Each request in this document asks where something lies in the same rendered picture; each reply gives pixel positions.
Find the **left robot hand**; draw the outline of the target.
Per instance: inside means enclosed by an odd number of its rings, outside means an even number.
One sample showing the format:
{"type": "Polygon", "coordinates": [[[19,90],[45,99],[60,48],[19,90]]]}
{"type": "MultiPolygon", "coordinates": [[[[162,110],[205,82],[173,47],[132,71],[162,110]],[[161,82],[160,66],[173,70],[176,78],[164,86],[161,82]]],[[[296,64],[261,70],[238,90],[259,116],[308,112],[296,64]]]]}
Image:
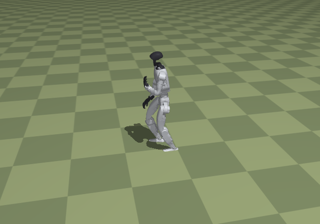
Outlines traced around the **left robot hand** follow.
{"type": "Polygon", "coordinates": [[[149,84],[148,84],[147,81],[146,81],[146,80],[147,80],[146,78],[147,78],[147,76],[145,76],[144,79],[143,79],[144,87],[145,87],[145,86],[146,86],[146,87],[149,86],[149,84]]]}

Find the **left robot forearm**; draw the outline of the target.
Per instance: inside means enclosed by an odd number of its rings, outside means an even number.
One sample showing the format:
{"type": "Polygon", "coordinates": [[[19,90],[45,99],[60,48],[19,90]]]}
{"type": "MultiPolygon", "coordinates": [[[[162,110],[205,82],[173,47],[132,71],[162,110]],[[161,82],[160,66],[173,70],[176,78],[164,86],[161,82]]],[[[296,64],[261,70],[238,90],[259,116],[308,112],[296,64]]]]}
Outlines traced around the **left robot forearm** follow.
{"type": "Polygon", "coordinates": [[[145,90],[150,92],[152,95],[156,95],[157,93],[157,91],[154,88],[152,88],[150,85],[148,87],[145,86],[145,90]]]}

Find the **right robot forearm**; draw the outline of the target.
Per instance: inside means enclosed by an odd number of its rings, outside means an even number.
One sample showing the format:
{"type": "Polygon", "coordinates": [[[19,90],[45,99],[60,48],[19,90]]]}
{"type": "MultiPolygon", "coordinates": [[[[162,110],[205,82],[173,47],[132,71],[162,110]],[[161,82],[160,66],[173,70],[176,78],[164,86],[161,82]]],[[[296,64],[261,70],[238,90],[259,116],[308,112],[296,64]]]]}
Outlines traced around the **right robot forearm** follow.
{"type": "MultiPolygon", "coordinates": [[[[154,82],[154,81],[153,81],[153,82],[154,82]]],[[[157,89],[156,86],[157,86],[156,84],[154,84],[154,83],[152,84],[152,88],[157,89]]],[[[150,94],[150,97],[151,97],[151,96],[152,96],[152,94],[150,94]]],[[[155,96],[154,96],[154,98],[155,98],[155,96]]],[[[153,99],[154,99],[154,98],[153,98],[153,99]]]]}

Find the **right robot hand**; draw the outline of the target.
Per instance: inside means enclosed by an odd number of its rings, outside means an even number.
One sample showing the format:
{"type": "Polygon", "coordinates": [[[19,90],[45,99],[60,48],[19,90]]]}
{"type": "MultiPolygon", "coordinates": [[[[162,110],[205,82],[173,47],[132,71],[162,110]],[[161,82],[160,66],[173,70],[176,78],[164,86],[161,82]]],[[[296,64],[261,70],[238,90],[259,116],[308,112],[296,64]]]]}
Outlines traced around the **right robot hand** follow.
{"type": "Polygon", "coordinates": [[[142,104],[143,108],[145,109],[145,105],[148,106],[148,102],[154,98],[154,95],[148,97],[142,104]]]}

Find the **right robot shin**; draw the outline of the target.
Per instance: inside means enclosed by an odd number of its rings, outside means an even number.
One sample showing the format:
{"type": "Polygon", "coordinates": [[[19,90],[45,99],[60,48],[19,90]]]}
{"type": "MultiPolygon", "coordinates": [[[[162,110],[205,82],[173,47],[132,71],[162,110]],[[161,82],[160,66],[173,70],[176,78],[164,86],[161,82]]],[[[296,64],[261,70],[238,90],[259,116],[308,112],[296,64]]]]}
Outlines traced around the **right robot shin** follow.
{"type": "MultiPolygon", "coordinates": [[[[145,120],[145,122],[146,122],[146,120],[145,120]]],[[[147,122],[146,122],[146,124],[147,124],[147,122]]],[[[159,132],[158,132],[158,128],[157,128],[156,122],[154,121],[154,123],[151,124],[151,125],[147,124],[147,126],[149,127],[149,129],[151,130],[151,132],[155,135],[155,137],[156,137],[158,140],[161,140],[161,136],[160,136],[160,134],[159,134],[159,132]]]]}

